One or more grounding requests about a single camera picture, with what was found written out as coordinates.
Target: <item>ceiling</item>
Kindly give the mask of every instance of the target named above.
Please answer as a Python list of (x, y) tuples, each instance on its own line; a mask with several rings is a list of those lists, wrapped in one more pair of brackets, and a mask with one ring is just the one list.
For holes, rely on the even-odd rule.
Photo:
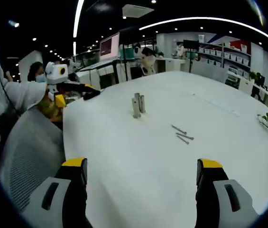
[[(21, 1), (10, 4), (4, 14), (7, 19), (20, 23), (18, 28), (9, 26), (5, 22), (3, 39), (1, 39), (0, 53), (5, 68), (16, 71), (15, 64), (29, 52), (37, 49), (42, 52), (43, 59), (55, 61), (55, 52), (62, 57), (69, 57), (73, 53), (73, 42), (76, 41), (76, 53), (88, 50), (92, 44), (97, 47), (101, 36), (108, 37), (123, 30), (121, 34), (124, 43), (133, 43), (142, 39), (156, 37), (159, 33), (181, 31), (200, 31), (219, 33), (262, 43), (268, 50), (268, 38), (243, 26), (228, 22), (213, 20), (190, 20), (171, 22), (139, 31), (139, 28), (156, 22), (183, 17), (216, 17), (239, 21), (268, 34), (268, 1), (258, 0), (258, 5), (266, 20), (261, 25), (259, 17), (250, 7), (251, 0), (84, 0), (79, 20), (77, 37), (73, 38), (74, 18), (78, 0)], [(153, 12), (139, 18), (122, 18), (122, 7), (134, 4), (154, 9)]]

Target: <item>gray chair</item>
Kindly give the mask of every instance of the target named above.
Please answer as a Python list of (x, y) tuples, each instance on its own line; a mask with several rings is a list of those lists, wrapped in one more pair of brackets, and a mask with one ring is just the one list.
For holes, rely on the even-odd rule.
[(222, 68), (200, 61), (193, 61), (191, 73), (207, 77), (224, 84), (228, 77), (227, 68)]
[(30, 194), (65, 161), (62, 131), (37, 108), (26, 111), (11, 130), (3, 150), (0, 181), (19, 212)]

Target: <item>white table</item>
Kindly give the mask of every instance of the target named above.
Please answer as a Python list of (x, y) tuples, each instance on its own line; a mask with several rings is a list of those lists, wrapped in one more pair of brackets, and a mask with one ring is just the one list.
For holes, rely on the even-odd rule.
[[(132, 117), (131, 98), (146, 113)], [(194, 227), (197, 159), (220, 162), (268, 207), (268, 131), (254, 98), (201, 76), (168, 72), (106, 88), (64, 110), (67, 159), (88, 158), (86, 216), (97, 228)], [(195, 138), (189, 145), (171, 124)]]

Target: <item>led light strip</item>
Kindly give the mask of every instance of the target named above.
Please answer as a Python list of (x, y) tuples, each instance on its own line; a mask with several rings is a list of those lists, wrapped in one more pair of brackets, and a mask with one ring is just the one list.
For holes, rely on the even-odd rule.
[(81, 9), (83, 6), (84, 0), (79, 0), (78, 5), (77, 5), (77, 10), (76, 10), (76, 16), (75, 16), (75, 23), (74, 23), (74, 33), (73, 37), (77, 37), (77, 31), (78, 31), (78, 24), (79, 24), (79, 19), (80, 19), (80, 14), (81, 14)]
[(267, 33), (264, 33), (263, 31), (257, 29), (257, 28), (254, 28), (250, 25), (246, 25), (246, 24), (243, 24), (241, 22), (237, 22), (237, 21), (234, 21), (234, 20), (228, 20), (228, 19), (222, 19), (222, 18), (210, 18), (210, 17), (191, 17), (191, 18), (178, 18), (178, 19), (172, 19), (172, 20), (165, 20), (165, 21), (162, 21), (162, 22), (158, 22), (158, 23), (155, 23), (155, 24), (152, 24), (152, 25), (147, 25), (147, 26), (144, 26), (144, 27), (141, 27), (139, 28), (139, 30), (144, 30), (144, 29), (147, 29), (147, 28), (150, 28), (150, 27), (153, 27), (153, 26), (156, 26), (156, 25), (162, 25), (162, 24), (165, 24), (165, 23), (169, 23), (169, 22), (174, 22), (174, 21), (181, 21), (181, 20), (197, 20), (197, 19), (203, 19), (203, 20), (219, 20), (219, 21), (225, 21), (225, 22), (230, 22), (230, 23), (233, 23), (233, 24), (237, 24), (237, 25), (241, 25), (241, 26), (244, 26), (244, 27), (247, 27), (247, 28), (250, 28), (264, 36), (266, 36), (268, 38), (268, 34)]
[(73, 54), (76, 55), (76, 42), (73, 43)]

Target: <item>monitor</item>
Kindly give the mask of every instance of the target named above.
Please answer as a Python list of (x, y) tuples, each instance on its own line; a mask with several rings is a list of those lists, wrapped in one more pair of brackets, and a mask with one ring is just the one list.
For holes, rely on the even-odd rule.
[(119, 36), (120, 34), (117, 33), (100, 42), (100, 61), (118, 56)]

